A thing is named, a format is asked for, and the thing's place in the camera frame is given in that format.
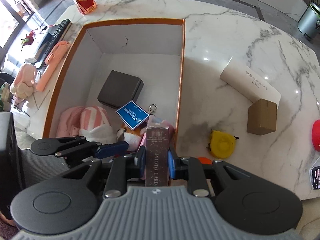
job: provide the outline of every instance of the metal screw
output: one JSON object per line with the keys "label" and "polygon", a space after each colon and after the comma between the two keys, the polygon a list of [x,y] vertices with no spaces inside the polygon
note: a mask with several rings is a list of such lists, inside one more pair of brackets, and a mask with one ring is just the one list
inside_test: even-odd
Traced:
{"label": "metal screw", "polygon": [[121,196],[121,192],[116,189],[111,189],[105,193],[105,196],[108,198],[119,197],[119,196]]}
{"label": "metal screw", "polygon": [[209,191],[207,191],[206,189],[196,189],[194,192],[193,192],[193,195],[195,197],[207,197],[209,196]]}

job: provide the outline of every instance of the open storage box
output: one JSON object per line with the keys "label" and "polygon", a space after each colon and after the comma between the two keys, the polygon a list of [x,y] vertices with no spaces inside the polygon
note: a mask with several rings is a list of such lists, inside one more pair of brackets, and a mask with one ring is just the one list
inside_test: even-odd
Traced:
{"label": "open storage box", "polygon": [[56,136],[61,113],[73,106],[103,107],[116,133],[122,120],[97,99],[111,70],[141,78],[137,104],[146,111],[156,104],[155,115],[177,130],[184,41],[182,19],[121,19],[83,26],[55,84],[43,137]]}

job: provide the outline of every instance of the blue tag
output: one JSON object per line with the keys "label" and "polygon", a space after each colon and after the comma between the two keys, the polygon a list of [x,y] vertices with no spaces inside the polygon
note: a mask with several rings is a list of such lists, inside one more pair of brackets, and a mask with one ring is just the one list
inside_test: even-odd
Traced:
{"label": "blue tag", "polygon": [[116,112],[131,130],[134,130],[150,116],[133,101],[122,106]]}

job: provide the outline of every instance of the beige chair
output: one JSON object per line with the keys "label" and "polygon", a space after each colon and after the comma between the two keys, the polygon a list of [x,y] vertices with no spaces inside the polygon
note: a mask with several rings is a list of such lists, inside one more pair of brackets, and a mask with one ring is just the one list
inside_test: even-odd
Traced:
{"label": "beige chair", "polygon": [[320,198],[302,201],[303,214],[296,228],[304,240],[314,240],[320,234]]}

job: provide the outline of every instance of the orange circular object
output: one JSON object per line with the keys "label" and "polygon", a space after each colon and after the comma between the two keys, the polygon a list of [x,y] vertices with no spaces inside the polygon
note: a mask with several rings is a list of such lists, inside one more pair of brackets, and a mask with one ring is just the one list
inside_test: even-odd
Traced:
{"label": "orange circular object", "polygon": [[198,160],[202,163],[202,164],[212,164],[212,160],[206,158],[206,157],[199,157]]}

